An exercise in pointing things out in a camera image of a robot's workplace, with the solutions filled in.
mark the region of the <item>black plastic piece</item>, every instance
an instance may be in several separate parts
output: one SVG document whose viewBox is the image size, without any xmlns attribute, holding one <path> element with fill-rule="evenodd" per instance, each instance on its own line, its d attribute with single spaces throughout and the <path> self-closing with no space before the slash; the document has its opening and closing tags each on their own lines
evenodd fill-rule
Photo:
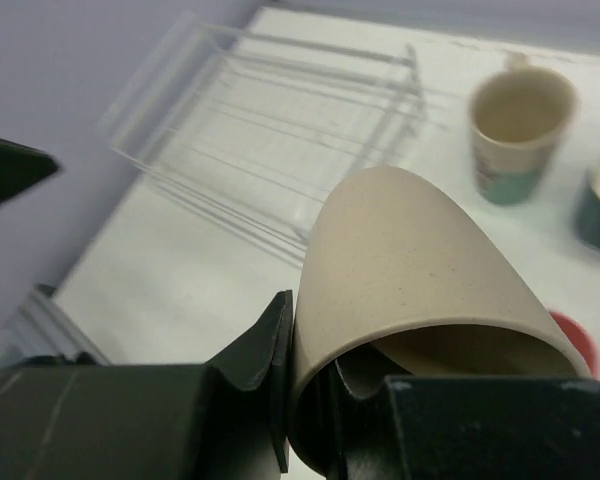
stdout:
<svg viewBox="0 0 600 480">
<path fill-rule="evenodd" d="M 278 293 L 203 365 L 0 371 L 0 479 L 279 479 L 292 314 Z"/>
<path fill-rule="evenodd" d="M 600 479 L 600 383 L 320 373 L 329 480 Z"/>
<path fill-rule="evenodd" d="M 338 362 L 345 371 L 348 369 L 356 373 L 358 381 L 349 376 L 348 387 L 356 390 L 359 396 L 374 393 L 386 375 L 406 373 L 369 344 L 347 352 Z M 316 375 L 300 396 L 295 418 L 290 419 L 295 423 L 295 452 L 309 467 L 325 476 L 339 458 L 333 446 L 332 428 L 339 415 L 339 410 L 332 406 L 330 400 L 336 393 L 333 388 L 334 384 L 325 372 Z"/>
<path fill-rule="evenodd" d="M 0 204 L 59 170 L 47 153 L 0 138 Z"/>
</svg>

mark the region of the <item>transparent plastic stand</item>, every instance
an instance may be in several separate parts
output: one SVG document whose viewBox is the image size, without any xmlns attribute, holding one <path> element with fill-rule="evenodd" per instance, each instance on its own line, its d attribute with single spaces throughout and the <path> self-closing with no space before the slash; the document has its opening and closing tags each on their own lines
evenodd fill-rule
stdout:
<svg viewBox="0 0 600 480">
<path fill-rule="evenodd" d="M 425 117 L 409 46 L 389 56 L 204 25 L 187 14 L 99 129 L 179 203 L 301 255 L 335 185 L 394 163 Z"/>
</svg>

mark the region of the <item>white surface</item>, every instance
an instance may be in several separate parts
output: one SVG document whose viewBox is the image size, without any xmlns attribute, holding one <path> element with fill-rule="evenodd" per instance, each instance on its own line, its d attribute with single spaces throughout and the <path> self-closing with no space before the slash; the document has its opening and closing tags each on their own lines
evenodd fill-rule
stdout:
<svg viewBox="0 0 600 480">
<path fill-rule="evenodd" d="M 600 58 L 278 10 L 264 10 L 252 30 L 385 53 L 414 45 L 431 121 L 417 143 L 405 146 L 402 165 L 458 202 L 540 300 L 579 321 L 600 348 L 600 256 L 569 229 L 583 174 L 600 155 Z M 509 208 L 485 203 L 474 190 L 463 100 L 501 67 L 503 48 L 561 71 L 582 98 L 542 189 Z M 202 361 L 253 323 L 276 291 L 297 289 L 299 275 L 142 180 L 56 298 L 114 362 Z M 297 467 L 287 478 L 314 478 L 306 472 Z"/>
</svg>

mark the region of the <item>cup rim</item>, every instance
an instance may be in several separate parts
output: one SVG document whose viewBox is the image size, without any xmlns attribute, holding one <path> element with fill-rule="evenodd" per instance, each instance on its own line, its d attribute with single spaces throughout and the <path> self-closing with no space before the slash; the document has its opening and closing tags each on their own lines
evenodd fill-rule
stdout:
<svg viewBox="0 0 600 480">
<path fill-rule="evenodd" d="M 507 77 L 509 75 L 520 75 L 522 73 L 529 72 L 544 72 L 549 73 L 551 76 L 556 78 L 558 81 L 562 82 L 569 91 L 569 100 L 570 100 L 570 109 L 567 115 L 555 126 L 551 129 L 551 131 L 545 133 L 544 135 L 539 136 L 538 138 L 534 138 L 533 140 L 528 140 L 526 142 L 503 142 L 499 140 L 494 140 L 491 137 L 488 137 L 484 133 L 480 131 L 475 122 L 475 106 L 480 94 L 484 91 L 484 89 L 491 84 L 499 81 L 500 79 Z M 569 80 L 566 76 L 561 74 L 560 72 L 556 72 L 551 68 L 539 67 L 535 65 L 526 65 L 521 68 L 516 68 L 512 70 L 504 70 L 483 80 L 477 87 L 475 87 L 471 98 L 469 99 L 469 121 L 471 123 L 471 130 L 477 134 L 481 139 L 500 147 L 506 147 L 514 150 L 528 150 L 530 148 L 538 148 L 550 145 L 555 143 L 556 133 L 564 130 L 564 128 L 571 123 L 573 119 L 574 113 L 578 106 L 578 96 L 576 94 L 575 87 L 573 82 Z"/>
<path fill-rule="evenodd" d="M 547 316 L 549 317 L 549 322 L 551 323 L 551 313 L 548 311 L 546 312 Z M 492 317 L 478 317 L 471 315 L 463 315 L 458 317 L 440 317 L 437 318 L 435 321 L 431 321 L 430 318 L 426 316 L 418 316 L 415 318 L 411 318 L 409 319 L 409 324 L 412 326 L 412 328 L 405 329 L 405 324 L 395 324 L 391 327 L 385 327 L 374 332 L 375 335 L 373 336 L 373 338 L 369 336 L 359 337 L 355 341 L 350 341 L 346 344 L 341 345 L 340 348 L 338 348 L 335 351 L 332 351 L 328 356 L 323 357 L 321 361 L 313 362 L 313 365 L 311 365 L 311 367 L 304 372 L 302 378 L 298 378 L 296 376 L 297 372 L 294 371 L 293 381 L 289 389 L 289 403 L 287 405 L 287 429 L 289 441 L 296 453 L 298 454 L 298 456 L 302 459 L 302 461 L 309 465 L 309 467 L 313 470 L 319 470 L 314 462 L 315 459 L 312 457 L 311 453 L 308 453 L 307 449 L 305 449 L 305 445 L 303 445 L 298 439 L 298 433 L 296 429 L 296 417 L 299 413 L 298 410 L 300 408 L 300 400 L 302 395 L 305 393 L 305 390 L 307 389 L 311 381 L 325 366 L 327 366 L 330 362 L 332 362 L 339 356 L 345 354 L 350 350 L 353 350 L 356 347 L 364 345 L 365 343 L 373 342 L 374 340 L 386 337 L 388 335 L 402 333 L 408 330 L 416 330 L 418 328 L 462 325 L 466 324 L 468 320 L 473 325 L 504 328 L 526 334 L 529 337 L 535 338 L 537 341 L 544 343 L 548 347 L 553 348 L 557 352 L 560 352 L 565 357 L 565 359 L 571 364 L 575 376 L 587 377 L 592 375 L 591 370 L 588 364 L 586 363 L 585 359 L 582 357 L 578 349 L 571 343 L 571 341 L 568 338 L 561 344 L 559 336 L 554 336 L 541 329 L 535 329 L 531 325 L 512 322 L 511 319 L 508 318 L 495 319 Z M 553 322 L 553 325 L 555 325 L 555 328 L 557 328 L 558 331 L 560 331 L 560 333 L 563 336 L 562 338 L 565 338 L 566 335 L 564 335 L 562 329 L 560 329 L 557 323 L 555 323 L 555 320 Z"/>
</svg>

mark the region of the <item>beige paper cup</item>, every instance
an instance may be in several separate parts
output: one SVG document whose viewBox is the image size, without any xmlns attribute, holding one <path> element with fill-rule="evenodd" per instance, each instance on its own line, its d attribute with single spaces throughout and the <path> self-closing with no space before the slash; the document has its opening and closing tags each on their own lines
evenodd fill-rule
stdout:
<svg viewBox="0 0 600 480">
<path fill-rule="evenodd" d="M 289 438 L 317 471 L 312 379 L 345 352 L 380 339 L 376 345 L 414 373 L 589 375 L 475 223 L 433 185 L 393 167 L 340 183 L 310 237 L 296 311 Z"/>
<path fill-rule="evenodd" d="M 478 191 L 513 204 L 536 189 L 577 104 L 571 82 L 512 54 L 508 70 L 483 82 L 469 102 Z"/>
</svg>

